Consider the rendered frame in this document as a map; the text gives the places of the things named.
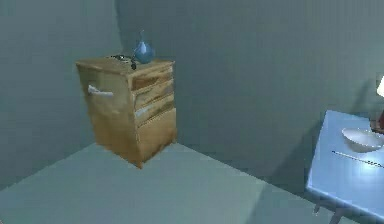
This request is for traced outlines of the blue glass vase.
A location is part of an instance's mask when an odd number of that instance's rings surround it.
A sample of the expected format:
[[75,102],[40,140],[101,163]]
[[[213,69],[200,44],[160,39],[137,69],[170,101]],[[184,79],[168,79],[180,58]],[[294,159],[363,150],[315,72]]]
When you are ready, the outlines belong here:
[[145,40],[144,31],[139,33],[140,39],[134,49],[134,57],[141,64],[148,64],[154,59],[154,49]]

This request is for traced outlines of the wooden chest of drawers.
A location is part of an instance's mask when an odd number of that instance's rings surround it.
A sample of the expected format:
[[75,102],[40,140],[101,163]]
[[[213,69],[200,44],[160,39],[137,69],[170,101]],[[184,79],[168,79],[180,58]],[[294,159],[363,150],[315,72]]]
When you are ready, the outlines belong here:
[[96,143],[142,167],[177,140],[173,65],[112,56],[76,62]]

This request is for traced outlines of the blue table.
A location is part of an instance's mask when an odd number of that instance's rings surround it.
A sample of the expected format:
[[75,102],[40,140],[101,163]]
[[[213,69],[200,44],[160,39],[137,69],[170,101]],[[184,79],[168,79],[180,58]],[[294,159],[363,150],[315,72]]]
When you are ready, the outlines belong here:
[[341,133],[344,128],[372,131],[367,118],[326,111],[305,189],[316,198],[315,211],[325,206],[334,209],[329,224],[339,224],[345,215],[384,224],[384,168],[331,152],[334,150],[384,165],[384,147],[369,153],[354,152]]

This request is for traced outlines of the white bowl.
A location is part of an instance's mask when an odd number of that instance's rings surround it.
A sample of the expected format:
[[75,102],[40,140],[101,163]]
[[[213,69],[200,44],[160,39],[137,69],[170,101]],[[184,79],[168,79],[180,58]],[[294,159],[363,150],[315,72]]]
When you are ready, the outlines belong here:
[[341,131],[348,147],[358,153],[369,153],[384,147],[384,135],[361,128],[344,128]]

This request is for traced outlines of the thin dark pencil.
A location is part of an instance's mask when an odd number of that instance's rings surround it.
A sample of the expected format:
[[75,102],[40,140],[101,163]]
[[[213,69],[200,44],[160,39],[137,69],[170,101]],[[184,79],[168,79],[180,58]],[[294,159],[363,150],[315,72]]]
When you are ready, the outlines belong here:
[[356,160],[356,161],[360,161],[360,162],[368,164],[368,165],[372,165],[372,166],[379,167],[379,168],[384,168],[384,165],[382,165],[380,163],[377,163],[377,162],[361,159],[361,158],[354,157],[354,156],[351,156],[351,155],[348,155],[348,154],[345,154],[345,153],[337,152],[337,151],[334,151],[334,150],[332,150],[331,152],[334,153],[334,154],[343,156],[343,157],[347,157],[347,158],[350,158],[350,159],[353,159],[353,160]]

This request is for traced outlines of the white shade table lamp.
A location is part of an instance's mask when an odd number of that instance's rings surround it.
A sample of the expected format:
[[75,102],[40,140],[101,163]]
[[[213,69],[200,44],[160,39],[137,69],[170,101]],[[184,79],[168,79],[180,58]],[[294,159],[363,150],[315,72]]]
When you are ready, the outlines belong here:
[[376,74],[376,95],[379,101],[370,120],[370,127],[373,132],[384,134],[384,72]]

